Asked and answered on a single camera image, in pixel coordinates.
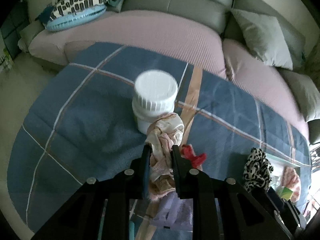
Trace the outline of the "blue plaid tablecloth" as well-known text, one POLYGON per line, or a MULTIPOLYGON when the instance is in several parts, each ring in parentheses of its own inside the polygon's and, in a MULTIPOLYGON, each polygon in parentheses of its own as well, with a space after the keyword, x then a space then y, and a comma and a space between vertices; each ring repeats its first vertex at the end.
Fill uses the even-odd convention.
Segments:
MULTIPOLYGON (((78 54, 37 98, 15 139, 8 191, 27 226, 37 231, 89 177, 112 178, 142 153, 146 137, 132 110, 133 83, 146 70, 170 73, 181 85, 176 112, 189 108, 193 65, 136 47, 96 43, 78 54)), ((308 142, 270 107, 209 72, 188 143, 206 153, 204 171, 216 179, 242 179, 251 148, 300 166, 306 203, 311 184, 308 142)))

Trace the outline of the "pink white fuzzy cloth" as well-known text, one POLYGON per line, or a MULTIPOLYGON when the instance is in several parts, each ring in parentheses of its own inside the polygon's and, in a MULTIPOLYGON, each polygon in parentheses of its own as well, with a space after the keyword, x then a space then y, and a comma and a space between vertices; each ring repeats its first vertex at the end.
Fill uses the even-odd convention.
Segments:
POLYGON ((294 168, 284 168, 281 186, 287 187, 288 189, 291 189, 293 191, 293 196, 290 199, 291 202, 296 203, 297 201, 299 201, 302 187, 300 177, 294 168))

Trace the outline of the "grey throw pillow large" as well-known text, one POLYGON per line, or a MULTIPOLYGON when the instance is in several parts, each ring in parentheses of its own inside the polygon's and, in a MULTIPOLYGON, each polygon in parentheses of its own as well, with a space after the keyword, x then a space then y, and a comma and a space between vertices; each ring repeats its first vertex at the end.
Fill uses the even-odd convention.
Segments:
POLYGON ((251 54, 267 66, 293 70, 293 62, 276 17, 232 9, 251 54))

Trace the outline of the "leopard print scrunchie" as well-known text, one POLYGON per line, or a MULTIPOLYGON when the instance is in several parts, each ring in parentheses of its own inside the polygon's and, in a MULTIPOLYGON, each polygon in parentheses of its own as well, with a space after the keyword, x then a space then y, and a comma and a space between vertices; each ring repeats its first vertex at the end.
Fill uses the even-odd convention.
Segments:
POLYGON ((252 148, 247 158, 243 180, 244 189, 251 193, 253 189, 268 191, 272 181, 273 166, 266 157, 266 153, 260 148, 252 148))

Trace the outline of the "pink sofa seat cover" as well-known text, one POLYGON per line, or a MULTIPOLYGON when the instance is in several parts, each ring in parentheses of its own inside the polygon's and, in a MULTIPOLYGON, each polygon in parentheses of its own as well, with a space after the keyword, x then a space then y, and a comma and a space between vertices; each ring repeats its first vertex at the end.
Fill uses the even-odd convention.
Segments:
POLYGON ((156 11, 107 12, 77 27, 41 31, 29 45, 32 56, 65 66, 77 52, 96 42, 111 42, 155 51, 189 62, 251 94, 285 118, 304 137, 309 128, 281 74, 255 59, 235 40, 222 40, 205 25, 156 11))

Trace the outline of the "teal rimmed white tray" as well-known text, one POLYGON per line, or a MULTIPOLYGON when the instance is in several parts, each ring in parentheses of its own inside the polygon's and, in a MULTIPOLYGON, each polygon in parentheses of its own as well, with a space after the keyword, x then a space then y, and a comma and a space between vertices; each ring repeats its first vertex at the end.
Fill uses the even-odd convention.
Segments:
POLYGON ((281 159, 280 157, 269 153, 266 154, 266 157, 273 166, 273 172, 271 173, 271 187, 277 193, 282 187, 282 178, 285 167, 291 167, 297 172, 301 182, 301 194, 299 201, 297 201, 295 205, 300 210, 304 208, 308 202, 308 194, 311 186, 311 167, 303 166, 298 163, 291 163, 288 160, 281 159))

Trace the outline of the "blue patterned cushion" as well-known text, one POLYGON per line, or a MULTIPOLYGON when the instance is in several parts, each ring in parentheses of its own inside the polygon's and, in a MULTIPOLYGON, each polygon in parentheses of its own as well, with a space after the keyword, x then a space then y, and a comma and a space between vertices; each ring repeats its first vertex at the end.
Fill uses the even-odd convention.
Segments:
POLYGON ((45 28, 55 32, 91 22, 106 11, 107 2, 108 0, 61 0, 50 13, 45 28))

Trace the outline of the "green tissue pack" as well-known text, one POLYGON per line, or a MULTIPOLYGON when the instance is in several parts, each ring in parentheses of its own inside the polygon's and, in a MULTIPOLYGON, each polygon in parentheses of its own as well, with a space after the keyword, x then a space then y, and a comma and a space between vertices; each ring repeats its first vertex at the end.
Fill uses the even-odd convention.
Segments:
POLYGON ((287 187, 281 186, 277 189, 277 194, 280 198, 284 200, 290 200, 293 196, 293 191, 287 187))

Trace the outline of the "teal plastic toy box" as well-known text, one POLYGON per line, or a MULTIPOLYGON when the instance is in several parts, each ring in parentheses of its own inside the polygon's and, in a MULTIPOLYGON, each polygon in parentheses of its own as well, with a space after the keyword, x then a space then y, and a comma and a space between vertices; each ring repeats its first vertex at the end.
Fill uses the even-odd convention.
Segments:
POLYGON ((134 239, 135 239, 135 224, 130 219, 129 220, 129 240, 134 240, 134 239))

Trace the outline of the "white medicine bottle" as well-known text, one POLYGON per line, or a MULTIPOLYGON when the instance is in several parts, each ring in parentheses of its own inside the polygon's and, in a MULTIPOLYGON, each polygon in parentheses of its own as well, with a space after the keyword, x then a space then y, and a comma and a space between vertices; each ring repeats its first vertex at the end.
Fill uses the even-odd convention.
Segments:
POLYGON ((167 72, 152 69, 137 76, 132 109, 141 133, 146 134, 155 120, 174 111, 177 93, 176 79, 167 72))

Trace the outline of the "grey green sectional sofa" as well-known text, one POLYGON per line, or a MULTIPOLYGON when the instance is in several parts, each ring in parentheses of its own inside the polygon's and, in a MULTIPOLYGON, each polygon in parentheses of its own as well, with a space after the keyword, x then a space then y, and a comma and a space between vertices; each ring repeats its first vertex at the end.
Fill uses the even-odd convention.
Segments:
MULTIPOLYGON (((303 69, 305 62, 305 36, 278 11, 274 10, 263 0, 122 0, 117 7, 108 6, 103 14, 107 12, 114 12, 118 14, 125 11, 144 10, 163 12, 166 14, 186 18, 212 29, 220 36, 222 40, 230 39, 239 42, 251 54, 246 46, 242 31, 233 17, 232 9, 240 9, 257 14, 276 17, 291 54, 293 70, 290 71, 301 74, 300 71, 303 69)), ((30 24, 21 32, 22 40, 27 45, 28 52, 29 45, 36 35, 43 30, 47 30, 44 24, 42 24, 39 20, 37 20, 37 22, 41 26, 40 30, 35 31, 34 26, 30 24)), ((54 70, 59 71, 67 66, 60 66, 38 59, 34 56, 32 57, 36 59, 38 63, 42 63, 46 67, 54 70)), ((274 68, 277 70, 284 69, 280 67, 274 68)))

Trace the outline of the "grey throw pillow small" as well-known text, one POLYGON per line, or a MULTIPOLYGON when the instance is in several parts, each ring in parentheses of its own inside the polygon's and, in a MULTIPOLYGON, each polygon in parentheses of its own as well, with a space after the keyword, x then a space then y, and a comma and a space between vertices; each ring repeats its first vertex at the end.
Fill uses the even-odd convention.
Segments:
POLYGON ((304 120, 310 122, 319 119, 319 90, 310 77, 289 70, 278 70, 285 80, 304 120))

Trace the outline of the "pink cream fabric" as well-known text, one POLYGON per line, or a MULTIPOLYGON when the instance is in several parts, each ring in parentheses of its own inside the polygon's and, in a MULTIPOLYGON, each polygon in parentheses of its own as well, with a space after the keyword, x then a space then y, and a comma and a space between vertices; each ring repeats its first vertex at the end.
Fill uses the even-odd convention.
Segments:
POLYGON ((184 124, 176 113, 163 115, 148 127, 145 143, 152 148, 149 198, 153 202, 175 191, 170 152, 174 145, 180 146, 183 134, 184 124))

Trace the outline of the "dark cabinet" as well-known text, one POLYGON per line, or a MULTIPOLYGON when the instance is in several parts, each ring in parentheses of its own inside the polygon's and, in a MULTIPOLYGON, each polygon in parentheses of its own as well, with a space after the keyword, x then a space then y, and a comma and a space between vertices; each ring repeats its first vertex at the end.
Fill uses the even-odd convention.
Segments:
POLYGON ((5 47, 12 59, 21 52, 18 42, 21 38, 20 31, 29 25, 27 9, 24 6, 16 7, 10 12, 1 26, 1 34, 5 47))

